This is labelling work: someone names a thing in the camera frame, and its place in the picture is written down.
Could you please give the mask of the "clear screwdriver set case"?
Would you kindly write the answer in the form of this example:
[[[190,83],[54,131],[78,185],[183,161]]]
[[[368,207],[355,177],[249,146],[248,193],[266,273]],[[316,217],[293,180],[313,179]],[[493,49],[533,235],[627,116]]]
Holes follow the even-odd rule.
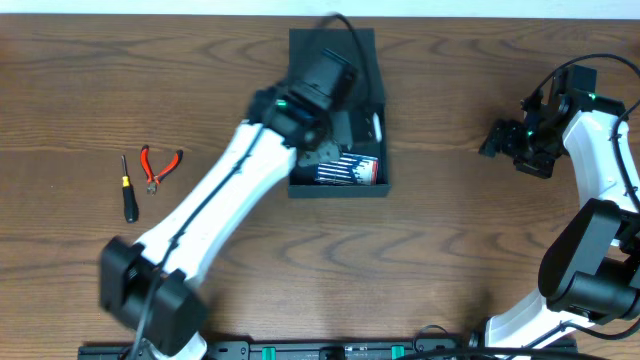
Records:
[[[375,185],[380,161],[377,157],[344,153],[338,160],[320,163],[314,181],[324,185]]]

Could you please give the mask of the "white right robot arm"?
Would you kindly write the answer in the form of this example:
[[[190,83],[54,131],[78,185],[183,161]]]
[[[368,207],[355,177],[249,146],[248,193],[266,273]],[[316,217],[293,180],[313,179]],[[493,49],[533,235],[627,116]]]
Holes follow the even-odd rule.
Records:
[[[548,103],[523,104],[525,118],[497,120],[479,152],[502,153],[517,170],[548,179],[569,156],[580,209],[549,247],[536,289],[489,318],[485,348],[551,345],[594,325],[630,320],[639,328],[639,176],[629,150],[626,109],[618,100],[570,90]]]

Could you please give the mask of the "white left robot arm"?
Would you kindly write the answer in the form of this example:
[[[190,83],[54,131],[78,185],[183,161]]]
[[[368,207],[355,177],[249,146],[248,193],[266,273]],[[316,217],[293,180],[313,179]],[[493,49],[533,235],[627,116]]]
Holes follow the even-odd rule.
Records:
[[[133,244],[115,237],[100,254],[99,304],[136,332],[125,358],[203,358],[208,306],[198,290],[224,244],[295,167],[381,142],[384,102],[300,81],[257,91],[223,155],[187,197]]]

